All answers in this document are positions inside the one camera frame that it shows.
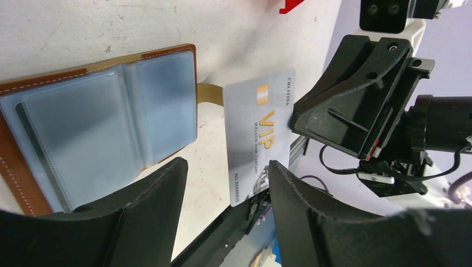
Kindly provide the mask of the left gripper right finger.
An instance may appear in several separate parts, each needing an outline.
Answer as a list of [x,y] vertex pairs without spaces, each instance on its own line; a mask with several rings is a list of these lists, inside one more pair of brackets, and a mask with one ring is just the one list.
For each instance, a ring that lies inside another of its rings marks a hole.
[[276,160],[269,193],[283,266],[470,266],[471,211],[379,216],[301,181]]

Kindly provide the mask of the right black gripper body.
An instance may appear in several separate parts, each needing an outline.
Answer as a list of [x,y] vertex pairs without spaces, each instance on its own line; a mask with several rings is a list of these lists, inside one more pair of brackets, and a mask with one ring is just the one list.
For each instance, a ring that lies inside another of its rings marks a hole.
[[[471,153],[471,97],[417,96],[405,106],[421,79],[428,79],[435,61],[407,58],[405,68],[392,68],[393,93],[387,98],[392,108],[393,129],[386,131],[387,143],[368,161],[360,161],[357,177],[379,197],[426,196],[432,192],[427,181],[437,181],[460,166],[462,154]],[[451,152],[454,163],[438,174],[427,174],[433,166],[427,151]]]

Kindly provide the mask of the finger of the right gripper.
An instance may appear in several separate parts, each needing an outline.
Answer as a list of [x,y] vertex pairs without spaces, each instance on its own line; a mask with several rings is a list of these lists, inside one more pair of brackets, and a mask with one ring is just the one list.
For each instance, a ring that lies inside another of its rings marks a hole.
[[411,55],[406,39],[344,36],[321,78],[294,104],[289,128],[367,159],[393,116],[392,95]]

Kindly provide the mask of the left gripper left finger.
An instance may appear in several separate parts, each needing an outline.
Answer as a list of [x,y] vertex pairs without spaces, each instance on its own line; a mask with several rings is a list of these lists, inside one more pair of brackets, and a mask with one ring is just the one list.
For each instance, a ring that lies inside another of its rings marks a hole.
[[170,266],[187,174],[176,157],[70,213],[2,211],[1,265]]

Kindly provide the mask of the brown leather card holder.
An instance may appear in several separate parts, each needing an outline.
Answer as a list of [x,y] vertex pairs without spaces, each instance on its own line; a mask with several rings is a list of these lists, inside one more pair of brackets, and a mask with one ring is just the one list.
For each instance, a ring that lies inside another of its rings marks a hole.
[[1,176],[24,215],[70,212],[193,143],[205,102],[190,43],[2,81]]

